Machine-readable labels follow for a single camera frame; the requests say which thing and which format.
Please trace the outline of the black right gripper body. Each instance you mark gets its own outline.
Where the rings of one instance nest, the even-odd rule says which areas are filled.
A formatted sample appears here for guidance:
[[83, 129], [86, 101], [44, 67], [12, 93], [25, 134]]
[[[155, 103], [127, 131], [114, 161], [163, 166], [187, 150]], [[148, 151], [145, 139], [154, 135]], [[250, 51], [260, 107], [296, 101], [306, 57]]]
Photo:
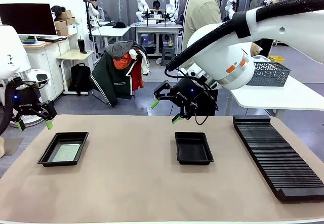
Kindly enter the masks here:
[[190, 103], [197, 105], [196, 113], [215, 113], [216, 111], [216, 90], [205, 89], [194, 81], [183, 78], [171, 88], [171, 95], [175, 96], [171, 101], [178, 107], [184, 106], [189, 110]]

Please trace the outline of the person right hand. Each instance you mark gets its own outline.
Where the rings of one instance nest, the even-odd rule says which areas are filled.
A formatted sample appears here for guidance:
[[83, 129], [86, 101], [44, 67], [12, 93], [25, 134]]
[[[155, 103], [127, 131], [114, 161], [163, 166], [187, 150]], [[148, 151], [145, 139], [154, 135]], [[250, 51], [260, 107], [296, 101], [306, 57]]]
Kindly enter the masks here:
[[254, 42], [251, 44], [251, 48], [250, 48], [250, 54], [252, 57], [254, 56], [257, 56], [260, 54], [260, 52], [262, 51], [263, 49], [258, 46], [257, 44], [255, 44]]

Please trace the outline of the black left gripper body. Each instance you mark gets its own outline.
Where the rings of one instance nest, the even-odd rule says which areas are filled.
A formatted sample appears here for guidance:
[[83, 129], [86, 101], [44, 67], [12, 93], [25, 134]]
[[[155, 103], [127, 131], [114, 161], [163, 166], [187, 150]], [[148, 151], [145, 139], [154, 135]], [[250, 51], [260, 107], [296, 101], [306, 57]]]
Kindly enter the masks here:
[[35, 81], [11, 81], [15, 87], [13, 100], [13, 112], [42, 113], [39, 83]]

